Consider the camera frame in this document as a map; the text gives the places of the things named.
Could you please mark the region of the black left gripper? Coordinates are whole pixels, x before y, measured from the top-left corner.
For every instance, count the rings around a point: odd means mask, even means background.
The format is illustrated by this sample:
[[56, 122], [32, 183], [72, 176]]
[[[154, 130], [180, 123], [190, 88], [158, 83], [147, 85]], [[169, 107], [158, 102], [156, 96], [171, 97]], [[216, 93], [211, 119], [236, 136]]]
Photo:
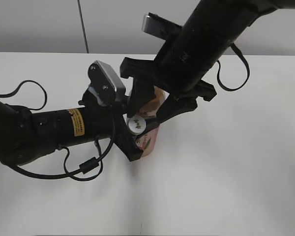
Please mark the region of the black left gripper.
[[[113, 143], [125, 154], [130, 162], [139, 160], [143, 151], [137, 147], [132, 134], [128, 131], [123, 115], [125, 104], [123, 101], [114, 102], [106, 107], [100, 106], [91, 92], [85, 91], [80, 105], [84, 106], [83, 115], [86, 130], [90, 131], [94, 139], [111, 138]], [[144, 134], [159, 127], [161, 122], [157, 118], [146, 119]]]

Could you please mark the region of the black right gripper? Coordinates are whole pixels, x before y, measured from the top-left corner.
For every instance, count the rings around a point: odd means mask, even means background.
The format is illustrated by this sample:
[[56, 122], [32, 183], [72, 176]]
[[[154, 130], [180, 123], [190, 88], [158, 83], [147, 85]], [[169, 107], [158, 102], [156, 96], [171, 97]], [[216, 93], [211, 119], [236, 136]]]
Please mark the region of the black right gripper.
[[154, 86], [166, 91], [169, 96], [156, 113], [159, 123], [197, 108], [197, 97], [211, 101], [217, 92], [213, 85], [200, 80], [191, 89], [183, 91], [183, 79], [171, 72], [162, 72], [152, 60], [125, 57], [119, 67], [122, 78], [133, 78], [132, 90], [127, 103], [127, 117], [133, 117], [144, 105], [155, 98]]

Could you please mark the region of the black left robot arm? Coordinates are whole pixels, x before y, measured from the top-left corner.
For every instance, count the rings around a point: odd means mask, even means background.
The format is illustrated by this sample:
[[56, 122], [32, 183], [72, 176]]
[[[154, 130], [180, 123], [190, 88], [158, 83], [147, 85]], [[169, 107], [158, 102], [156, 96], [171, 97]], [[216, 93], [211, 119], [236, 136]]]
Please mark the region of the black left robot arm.
[[62, 147], [113, 138], [129, 161], [143, 156], [123, 115], [131, 96], [100, 106], [86, 90], [79, 108], [32, 113], [30, 108], [0, 102], [0, 162], [22, 166]]

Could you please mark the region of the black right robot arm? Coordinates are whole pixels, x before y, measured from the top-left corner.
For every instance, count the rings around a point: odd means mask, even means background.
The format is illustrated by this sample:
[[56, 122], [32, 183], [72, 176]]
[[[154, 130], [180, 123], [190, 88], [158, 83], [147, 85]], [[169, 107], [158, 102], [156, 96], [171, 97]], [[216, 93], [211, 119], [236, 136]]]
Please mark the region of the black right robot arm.
[[154, 88], [169, 94], [156, 113], [158, 123], [195, 110], [198, 97], [210, 101], [216, 91], [203, 76], [247, 27], [278, 9], [295, 9], [295, 0], [202, 0], [183, 26], [145, 15], [142, 31], [164, 44], [153, 60], [123, 60], [121, 77], [133, 78], [127, 115], [150, 102]]

